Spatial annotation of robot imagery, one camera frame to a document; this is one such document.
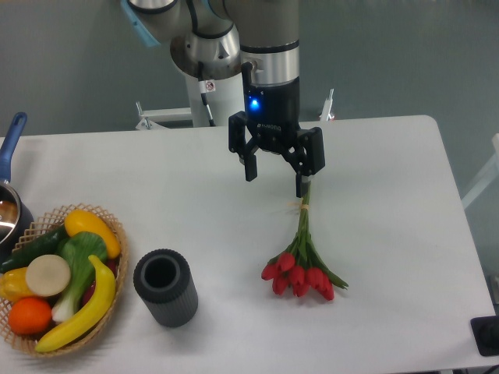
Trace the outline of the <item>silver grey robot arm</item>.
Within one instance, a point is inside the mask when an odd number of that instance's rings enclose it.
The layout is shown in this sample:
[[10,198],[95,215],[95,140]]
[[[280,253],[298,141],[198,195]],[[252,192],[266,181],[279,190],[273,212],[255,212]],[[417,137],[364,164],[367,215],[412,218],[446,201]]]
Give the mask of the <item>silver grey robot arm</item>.
[[299,3],[124,1],[122,8],[146,45],[169,46],[194,124],[228,127],[246,180],[257,176],[258,150],[275,153],[304,197],[325,156],[321,130],[299,124]]

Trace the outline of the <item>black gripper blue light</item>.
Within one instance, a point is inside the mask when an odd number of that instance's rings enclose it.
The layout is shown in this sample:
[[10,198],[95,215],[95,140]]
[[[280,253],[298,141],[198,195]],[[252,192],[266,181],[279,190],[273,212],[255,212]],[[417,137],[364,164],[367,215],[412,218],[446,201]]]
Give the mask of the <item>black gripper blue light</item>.
[[258,149],[282,155],[296,173],[296,196],[304,197],[325,154],[322,129],[299,127],[299,79],[265,86],[249,76],[242,81],[245,111],[228,119],[228,149],[239,155],[248,182],[257,177]]

